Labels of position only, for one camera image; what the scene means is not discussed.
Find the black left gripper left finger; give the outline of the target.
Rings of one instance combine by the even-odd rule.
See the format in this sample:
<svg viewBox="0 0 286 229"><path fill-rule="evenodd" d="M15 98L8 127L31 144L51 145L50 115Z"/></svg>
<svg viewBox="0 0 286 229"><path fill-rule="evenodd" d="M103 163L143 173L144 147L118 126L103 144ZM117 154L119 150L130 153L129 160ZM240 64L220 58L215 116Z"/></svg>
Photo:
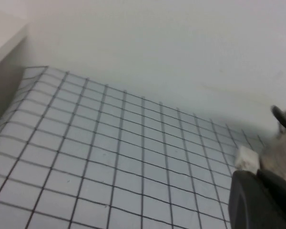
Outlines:
<svg viewBox="0 0 286 229"><path fill-rule="evenodd" d="M255 174L235 171L232 176L228 212L233 229L278 229L277 206Z"/></svg>

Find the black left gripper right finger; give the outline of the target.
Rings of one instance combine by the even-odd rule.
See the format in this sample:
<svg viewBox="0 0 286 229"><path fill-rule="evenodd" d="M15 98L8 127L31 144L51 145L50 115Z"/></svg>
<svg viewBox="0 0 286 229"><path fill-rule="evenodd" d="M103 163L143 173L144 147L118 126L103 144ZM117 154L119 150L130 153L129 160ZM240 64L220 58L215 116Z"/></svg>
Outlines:
<svg viewBox="0 0 286 229"><path fill-rule="evenodd" d="M264 169L258 170L257 177L268 190L284 217L286 217L286 180Z"/></svg>

